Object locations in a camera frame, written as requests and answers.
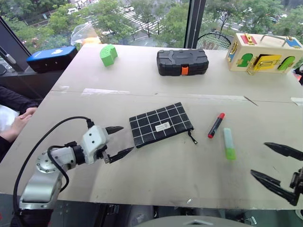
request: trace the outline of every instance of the person's hand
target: person's hand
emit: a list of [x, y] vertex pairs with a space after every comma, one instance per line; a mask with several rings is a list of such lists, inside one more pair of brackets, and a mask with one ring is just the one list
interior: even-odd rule
[[36, 111], [36, 109], [37, 109], [37, 107], [30, 107], [30, 108], [27, 108], [27, 111], [26, 111], [24, 114], [20, 115], [19, 117], [20, 117], [21, 119], [24, 119], [24, 118], [26, 118], [26, 117], [29, 116], [29, 115], [33, 115], [34, 112]]
[[8, 142], [14, 141], [17, 136], [21, 133], [24, 126], [27, 124], [29, 119], [31, 118], [31, 114], [22, 119], [20, 116], [16, 117], [14, 122], [11, 125], [11, 128], [1, 132], [0, 136], [6, 139]]

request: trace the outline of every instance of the blue box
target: blue box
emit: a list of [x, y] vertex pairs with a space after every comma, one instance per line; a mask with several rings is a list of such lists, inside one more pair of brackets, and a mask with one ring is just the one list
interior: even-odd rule
[[35, 72], [64, 70], [78, 53], [75, 46], [37, 51], [27, 58], [27, 63]]

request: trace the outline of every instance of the green block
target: green block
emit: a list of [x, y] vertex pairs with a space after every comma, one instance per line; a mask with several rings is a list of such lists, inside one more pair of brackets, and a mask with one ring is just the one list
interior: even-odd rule
[[114, 64], [115, 58], [118, 56], [115, 47], [109, 44], [100, 51], [100, 58], [105, 66]]

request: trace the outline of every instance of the wooden box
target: wooden box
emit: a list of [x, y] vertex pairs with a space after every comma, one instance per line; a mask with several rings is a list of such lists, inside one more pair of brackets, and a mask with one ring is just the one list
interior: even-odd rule
[[287, 73], [302, 57], [294, 37], [236, 33], [226, 60], [231, 71]]

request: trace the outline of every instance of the glass window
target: glass window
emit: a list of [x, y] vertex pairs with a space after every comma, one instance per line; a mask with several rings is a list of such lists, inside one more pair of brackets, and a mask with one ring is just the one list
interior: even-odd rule
[[68, 2], [0, 0], [0, 15], [31, 53], [71, 45], [71, 36], [78, 47], [96, 41], [89, 36], [112, 44], [184, 45], [189, 0]]
[[302, 31], [303, 0], [206, 0], [199, 37], [216, 32], [232, 41], [235, 33], [273, 34], [303, 43]]

